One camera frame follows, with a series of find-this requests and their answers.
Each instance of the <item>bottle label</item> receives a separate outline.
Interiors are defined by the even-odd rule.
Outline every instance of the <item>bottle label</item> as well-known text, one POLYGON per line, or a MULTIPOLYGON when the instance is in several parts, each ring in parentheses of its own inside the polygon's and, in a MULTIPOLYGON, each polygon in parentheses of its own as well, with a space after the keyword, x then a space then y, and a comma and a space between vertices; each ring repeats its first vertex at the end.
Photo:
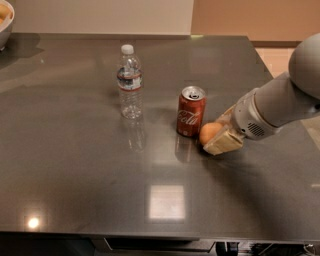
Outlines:
POLYGON ((138 90, 142 86, 142 73, 139 70, 136 73, 131 73, 132 75, 128 75, 128 73, 124 72, 124 69, 120 69, 117 74, 118 85, 120 89, 124 91, 133 91, 138 90))

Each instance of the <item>water bottle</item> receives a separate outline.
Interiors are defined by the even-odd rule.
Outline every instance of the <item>water bottle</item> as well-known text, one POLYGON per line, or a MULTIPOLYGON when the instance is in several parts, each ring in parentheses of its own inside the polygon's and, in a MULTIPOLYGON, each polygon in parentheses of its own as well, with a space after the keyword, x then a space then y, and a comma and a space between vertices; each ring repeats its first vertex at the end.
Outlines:
POLYGON ((132 45, 123 45, 121 52, 117 73, 121 113, 135 119, 142 115, 141 63, 132 45))

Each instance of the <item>gray table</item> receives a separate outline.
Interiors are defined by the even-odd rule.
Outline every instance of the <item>gray table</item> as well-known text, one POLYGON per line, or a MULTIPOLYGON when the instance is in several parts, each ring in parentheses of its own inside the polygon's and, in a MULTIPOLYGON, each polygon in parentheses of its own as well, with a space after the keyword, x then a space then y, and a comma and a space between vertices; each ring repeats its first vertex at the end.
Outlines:
POLYGON ((270 79, 246 37, 13 34, 0 55, 0 231, 320 241, 320 154, 300 122, 215 157, 175 131, 185 86, 206 90, 208 122, 270 79), (123 43, 143 63, 135 122, 119 113, 123 43))

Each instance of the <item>beige wall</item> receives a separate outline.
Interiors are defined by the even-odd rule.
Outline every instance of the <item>beige wall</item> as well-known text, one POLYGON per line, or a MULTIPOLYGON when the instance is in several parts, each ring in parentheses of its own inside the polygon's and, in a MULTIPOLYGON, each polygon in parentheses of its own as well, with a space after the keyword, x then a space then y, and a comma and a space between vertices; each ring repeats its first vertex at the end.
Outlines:
POLYGON ((319 0, 194 0, 193 34, 301 41, 320 32, 319 0))
POLYGON ((189 35, 193 0, 9 0, 14 32, 189 35))

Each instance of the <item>soda can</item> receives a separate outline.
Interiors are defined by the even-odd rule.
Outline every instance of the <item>soda can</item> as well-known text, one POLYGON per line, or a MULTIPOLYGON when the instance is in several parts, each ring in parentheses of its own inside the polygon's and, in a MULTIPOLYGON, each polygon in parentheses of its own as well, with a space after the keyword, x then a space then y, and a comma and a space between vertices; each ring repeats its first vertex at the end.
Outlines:
POLYGON ((179 96, 177 132, 186 137, 198 135, 201 128, 206 93, 198 86, 184 88, 179 96))

